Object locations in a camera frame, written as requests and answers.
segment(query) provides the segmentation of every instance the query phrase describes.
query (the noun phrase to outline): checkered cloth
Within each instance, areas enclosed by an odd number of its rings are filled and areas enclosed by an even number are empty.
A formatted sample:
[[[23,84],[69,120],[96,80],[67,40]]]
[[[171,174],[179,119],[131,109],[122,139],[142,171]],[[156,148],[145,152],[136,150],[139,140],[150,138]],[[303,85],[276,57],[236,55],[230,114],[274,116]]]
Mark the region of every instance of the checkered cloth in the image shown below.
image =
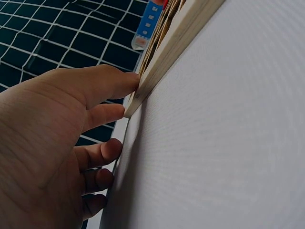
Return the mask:
[[[140,52],[131,41],[147,1],[0,0],[0,92],[54,68],[107,63],[133,71]],[[105,142],[113,127],[87,131],[77,145]]]

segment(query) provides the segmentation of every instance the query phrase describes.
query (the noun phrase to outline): canvas surface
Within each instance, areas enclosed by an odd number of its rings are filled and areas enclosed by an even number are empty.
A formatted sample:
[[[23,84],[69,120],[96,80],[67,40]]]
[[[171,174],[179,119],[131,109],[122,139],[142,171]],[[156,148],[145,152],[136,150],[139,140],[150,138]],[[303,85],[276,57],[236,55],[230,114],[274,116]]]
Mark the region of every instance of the canvas surface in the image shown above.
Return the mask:
[[[304,12],[222,5],[132,116],[102,229],[305,228]]]

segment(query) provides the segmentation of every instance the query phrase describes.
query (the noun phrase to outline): skin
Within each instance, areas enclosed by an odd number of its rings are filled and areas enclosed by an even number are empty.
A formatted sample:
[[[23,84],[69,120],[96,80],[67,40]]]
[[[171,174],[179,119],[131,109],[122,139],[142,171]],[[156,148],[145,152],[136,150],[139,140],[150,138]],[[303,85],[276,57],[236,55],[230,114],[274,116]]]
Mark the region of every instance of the skin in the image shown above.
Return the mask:
[[[108,65],[56,69],[0,93],[0,222],[2,228],[80,228],[106,205],[98,194],[121,153],[117,139],[77,146],[81,133],[118,119],[119,104],[139,76]]]

